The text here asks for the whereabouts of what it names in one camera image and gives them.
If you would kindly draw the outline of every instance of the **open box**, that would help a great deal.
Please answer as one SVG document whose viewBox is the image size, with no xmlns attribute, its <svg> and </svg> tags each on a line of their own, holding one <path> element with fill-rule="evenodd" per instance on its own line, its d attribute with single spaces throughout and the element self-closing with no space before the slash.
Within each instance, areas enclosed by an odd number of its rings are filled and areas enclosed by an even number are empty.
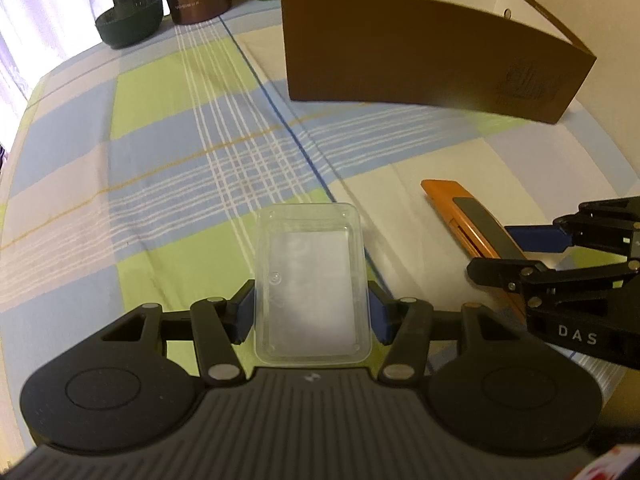
<svg viewBox="0 0 640 480">
<path fill-rule="evenodd" d="M 282 0 L 289 95 L 555 123 L 595 62 L 534 0 Z"/>
</svg>

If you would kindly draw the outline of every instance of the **ribbed gray surface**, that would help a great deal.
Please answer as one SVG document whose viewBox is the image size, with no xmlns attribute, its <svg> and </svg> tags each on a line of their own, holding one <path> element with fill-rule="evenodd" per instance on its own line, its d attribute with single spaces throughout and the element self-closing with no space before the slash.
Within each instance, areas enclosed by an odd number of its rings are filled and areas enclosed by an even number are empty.
<svg viewBox="0 0 640 480">
<path fill-rule="evenodd" d="M 9 480 L 460 479 L 566 480 L 591 459 L 504 458 L 447 434 L 409 390 L 364 369 L 259 369 L 247 384 L 210 391 L 172 436 L 91 458 L 41 447 Z"/>
</svg>

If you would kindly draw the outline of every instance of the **orange utility knife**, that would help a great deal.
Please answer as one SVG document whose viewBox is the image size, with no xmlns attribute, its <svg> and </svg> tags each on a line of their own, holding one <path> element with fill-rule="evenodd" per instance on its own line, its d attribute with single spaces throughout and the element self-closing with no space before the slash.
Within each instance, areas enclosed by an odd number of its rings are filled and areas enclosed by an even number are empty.
<svg viewBox="0 0 640 480">
<path fill-rule="evenodd" d="M 500 222 L 459 183 L 453 180 L 423 180 L 421 186 L 469 256 L 526 259 Z M 524 321 L 525 308 L 520 295 L 505 296 L 520 320 Z"/>
</svg>

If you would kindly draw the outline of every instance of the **dark green base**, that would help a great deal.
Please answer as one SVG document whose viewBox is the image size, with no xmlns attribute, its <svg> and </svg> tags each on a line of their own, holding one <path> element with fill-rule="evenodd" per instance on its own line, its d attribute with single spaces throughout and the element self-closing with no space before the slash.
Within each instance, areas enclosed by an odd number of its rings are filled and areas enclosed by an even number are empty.
<svg viewBox="0 0 640 480">
<path fill-rule="evenodd" d="M 133 0 L 98 16 L 95 27 L 104 43 L 123 48 L 151 36 L 160 22 L 162 0 Z"/>
</svg>

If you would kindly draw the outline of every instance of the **plastic container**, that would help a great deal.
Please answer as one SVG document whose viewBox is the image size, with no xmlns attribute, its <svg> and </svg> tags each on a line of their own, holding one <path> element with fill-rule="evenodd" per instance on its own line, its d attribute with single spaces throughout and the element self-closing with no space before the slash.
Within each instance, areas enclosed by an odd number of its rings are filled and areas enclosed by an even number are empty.
<svg viewBox="0 0 640 480">
<path fill-rule="evenodd" d="M 89 0 L 95 27 L 112 48 L 151 36 L 162 22 L 162 0 Z"/>
<path fill-rule="evenodd" d="M 350 204 L 261 209 L 255 353 L 274 366 L 354 364 L 371 351 L 360 217 Z"/>
</svg>

